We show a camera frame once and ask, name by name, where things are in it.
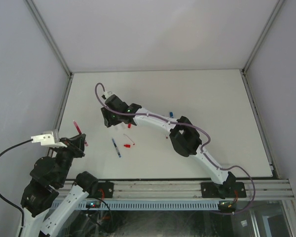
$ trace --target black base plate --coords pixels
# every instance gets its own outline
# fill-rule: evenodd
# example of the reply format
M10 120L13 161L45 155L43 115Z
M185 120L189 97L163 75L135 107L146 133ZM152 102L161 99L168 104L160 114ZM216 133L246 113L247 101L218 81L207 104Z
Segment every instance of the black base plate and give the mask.
M103 190L105 198L112 198L114 193L114 183L109 181L99 182L98 189Z
M211 182L201 183L202 198L221 198L221 195L218 193L217 184ZM236 194L234 191L238 192L238 198L246 198L247 193L245 185L242 182L236 182L229 194L225 194L225 198L235 198Z

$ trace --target blue pen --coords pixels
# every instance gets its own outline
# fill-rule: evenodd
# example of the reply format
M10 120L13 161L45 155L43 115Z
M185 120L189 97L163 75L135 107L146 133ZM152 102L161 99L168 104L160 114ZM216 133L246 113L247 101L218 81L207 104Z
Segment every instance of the blue pen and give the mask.
M117 148L117 145L116 145L116 143L115 143L115 141L114 141L113 138L112 138L112 142L113 142L113 145L114 145L114 147L115 147L115 150L116 150L116 152L117 152L117 154L118 154L118 157L121 158L122 156L120 155L120 153L119 153L119 149Z

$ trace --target white tabletop surface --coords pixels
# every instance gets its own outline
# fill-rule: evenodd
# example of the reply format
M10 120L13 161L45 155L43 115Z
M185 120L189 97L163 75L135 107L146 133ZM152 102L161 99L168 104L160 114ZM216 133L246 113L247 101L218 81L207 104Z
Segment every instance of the white tabletop surface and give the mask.
M200 70L75 74L60 136L77 135L75 120L87 134L89 146L85 157L74 159L68 178L85 170L100 179L209 178L197 161L178 155L170 139L157 130L129 129L125 124L106 128L94 94L97 82L128 105L136 103L161 115L172 111L175 118L189 118L210 134L207 150L223 167L238 164L253 177L272 175L240 72ZM124 133L135 142L131 148L123 146L130 144ZM232 172L246 177L241 170Z

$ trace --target white wall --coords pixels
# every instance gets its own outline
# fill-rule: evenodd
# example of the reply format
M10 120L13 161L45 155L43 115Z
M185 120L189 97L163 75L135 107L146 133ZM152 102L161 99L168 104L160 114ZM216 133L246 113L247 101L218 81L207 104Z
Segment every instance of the white wall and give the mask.
M240 69L278 0L34 0L73 72Z
M296 0L286 1L248 77L280 174L296 196Z
M52 129L67 77L22 0L0 0L0 152ZM46 150L26 144L0 158L0 191L16 204ZM0 199L0 237L20 212Z

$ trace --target red pen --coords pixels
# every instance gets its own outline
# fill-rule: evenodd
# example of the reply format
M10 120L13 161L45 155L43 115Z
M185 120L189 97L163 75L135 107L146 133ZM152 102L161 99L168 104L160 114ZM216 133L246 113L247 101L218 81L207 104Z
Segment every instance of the red pen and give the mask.
M80 130L78 124L76 123L76 121L74 121L74 126L76 127L78 133L79 133L79 134L82 134L82 132L81 132L81 130ZM87 143L87 141L84 141L84 144L85 144L86 147L89 146L89 144Z

